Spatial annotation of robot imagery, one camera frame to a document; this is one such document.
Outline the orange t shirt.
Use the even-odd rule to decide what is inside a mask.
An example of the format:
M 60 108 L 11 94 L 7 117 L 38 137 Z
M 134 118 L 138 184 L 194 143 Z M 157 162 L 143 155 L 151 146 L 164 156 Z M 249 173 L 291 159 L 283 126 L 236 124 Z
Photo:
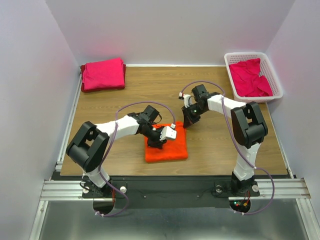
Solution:
M 148 146 L 148 139 L 144 138 L 145 161 L 147 163 L 158 163 L 168 161 L 181 161 L 188 158 L 187 130 L 183 128 L 183 122 L 177 121 L 177 136 L 175 140 L 168 140 L 162 149 Z

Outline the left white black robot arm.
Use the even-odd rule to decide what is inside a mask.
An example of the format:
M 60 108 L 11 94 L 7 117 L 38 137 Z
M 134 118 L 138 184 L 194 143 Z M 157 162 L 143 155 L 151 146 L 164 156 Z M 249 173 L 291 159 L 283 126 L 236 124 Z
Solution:
M 130 135 L 143 135 L 147 139 L 147 146 L 162 149 L 167 143 L 165 138 L 166 127 L 153 127 L 155 119 L 160 115 L 151 105 L 142 112 L 131 112 L 124 117 L 102 124 L 84 122 L 66 148 L 66 155 L 80 166 L 89 177 L 94 190 L 100 197 L 111 193 L 111 178 L 102 169 L 105 154 L 116 140 Z

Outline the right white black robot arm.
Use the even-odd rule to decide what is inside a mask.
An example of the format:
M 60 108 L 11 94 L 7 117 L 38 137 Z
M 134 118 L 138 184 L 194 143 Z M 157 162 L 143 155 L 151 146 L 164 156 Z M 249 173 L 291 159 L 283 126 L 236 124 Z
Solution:
M 248 191 L 255 181 L 256 157 L 268 135 L 268 127 L 259 104 L 235 101 L 222 93 L 208 92 L 203 84 L 195 86 L 192 94 L 182 91 L 183 127 L 186 129 L 201 119 L 201 115 L 213 111 L 223 114 L 231 140 L 237 151 L 237 159 L 231 174 L 230 189 L 235 195 Z

